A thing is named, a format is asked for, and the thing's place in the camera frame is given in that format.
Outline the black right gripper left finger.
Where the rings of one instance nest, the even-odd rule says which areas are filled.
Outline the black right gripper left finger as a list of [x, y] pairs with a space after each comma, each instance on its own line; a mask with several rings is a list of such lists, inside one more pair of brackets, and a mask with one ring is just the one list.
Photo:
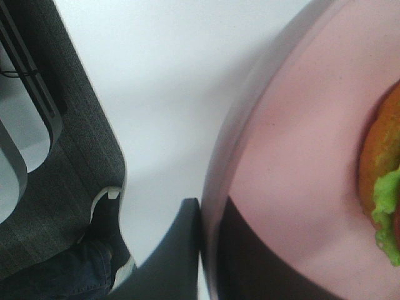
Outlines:
[[197, 299], [201, 211], [184, 199], [160, 244], [107, 299]]

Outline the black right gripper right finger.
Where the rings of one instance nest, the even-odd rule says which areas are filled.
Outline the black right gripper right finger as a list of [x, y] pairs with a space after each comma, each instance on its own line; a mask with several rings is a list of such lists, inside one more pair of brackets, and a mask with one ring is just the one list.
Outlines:
[[220, 299], [315, 299], [305, 278], [255, 235], [231, 199], [222, 217], [217, 249]]

